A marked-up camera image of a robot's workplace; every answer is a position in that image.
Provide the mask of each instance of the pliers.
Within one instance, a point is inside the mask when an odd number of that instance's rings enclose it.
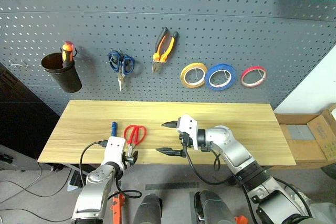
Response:
[[[177,37],[179,36],[178,32],[174,32],[173,36],[170,39],[167,50],[163,54],[160,54],[161,46],[162,46],[162,44],[163,44],[163,42],[164,42],[164,40],[167,36],[167,33],[168,33],[168,28],[164,27],[163,30],[161,31],[159,37],[157,38],[156,43],[155,43],[155,53],[153,54],[154,64],[153,64],[153,67],[152,67],[152,73],[158,72],[161,64],[167,62],[167,57],[170,54],[170,52],[172,51],[174,43],[175,43]]]

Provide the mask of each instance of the wooden table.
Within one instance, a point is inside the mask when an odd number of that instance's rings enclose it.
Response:
[[[89,143],[108,139],[111,122],[118,123],[118,136],[130,124],[147,128],[145,140],[136,147],[137,164],[186,164],[181,157],[170,157],[155,150],[158,147],[182,148],[175,129],[161,127],[167,121],[189,114],[200,129],[225,125],[260,165],[295,165],[295,160],[269,104],[178,103],[70,100],[52,132],[39,162],[79,163],[82,150]],[[195,164],[212,164],[212,153],[189,151]],[[104,148],[93,146],[83,163],[99,164]]]

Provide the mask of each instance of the gray floor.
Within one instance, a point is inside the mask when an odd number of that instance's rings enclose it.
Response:
[[[214,179],[214,174],[218,179],[226,177],[229,172],[227,167],[222,167],[219,173],[215,173],[211,166],[198,166],[203,174],[208,174],[208,179]],[[58,190],[67,177],[69,169],[64,169],[57,173],[44,171],[42,180],[31,187],[41,195],[48,195]],[[272,175],[292,183],[304,191],[307,196],[316,201],[336,201],[336,181],[325,175],[319,169],[305,170],[271,170]],[[33,181],[39,171],[0,171],[0,180],[12,180],[21,184],[28,185]],[[201,182],[193,174],[188,166],[184,165],[136,165],[128,169],[121,179],[123,189],[137,189],[144,193],[156,193],[163,199],[162,223],[193,223],[191,215],[190,198],[194,192],[209,189],[217,192],[225,200],[235,215],[248,217],[251,223],[250,214],[244,194],[241,189],[227,186],[209,186]],[[148,184],[177,183],[177,182],[198,182],[196,188],[189,189],[166,189],[166,190],[145,190]],[[9,183],[0,183],[0,201],[18,192],[20,188]],[[25,208],[33,211],[40,216],[51,220],[62,220],[71,217],[74,204],[79,190],[67,192],[64,188],[57,195],[50,198],[39,198],[22,192],[16,197],[0,204],[0,209],[4,208]],[[134,214],[141,199],[127,200],[123,207],[123,223],[132,222]],[[49,223],[40,220],[33,215],[19,211],[0,211],[0,216],[5,224],[9,223]],[[60,222],[71,223],[71,220]],[[111,223],[111,211],[107,211],[105,222]]]

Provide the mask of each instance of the gray pegboard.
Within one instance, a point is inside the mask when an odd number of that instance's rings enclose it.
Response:
[[[324,0],[0,0],[2,63],[57,113],[69,99],[181,102],[269,102],[275,108],[335,44],[335,2]],[[173,57],[152,74],[152,55],[162,26],[180,37]],[[40,65],[63,40],[79,50],[76,69],[83,88],[64,93]],[[136,60],[119,92],[107,63],[110,48]],[[180,72],[189,63],[228,63],[236,83],[221,92],[187,89]],[[248,89],[244,69],[262,65],[268,78]]]

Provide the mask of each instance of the yellow tape roll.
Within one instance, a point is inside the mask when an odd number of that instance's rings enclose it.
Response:
[[[185,80],[185,76],[187,75],[187,73],[189,71],[192,71],[194,69],[201,69],[203,72],[203,76],[199,81],[196,82],[188,82]],[[181,82],[183,85],[185,85],[187,88],[193,89],[193,88],[197,88],[199,86],[202,86],[204,84],[204,78],[205,78],[205,74],[208,71],[208,69],[206,68],[206,66],[203,63],[191,63],[188,66],[186,66],[182,71],[181,71]]]

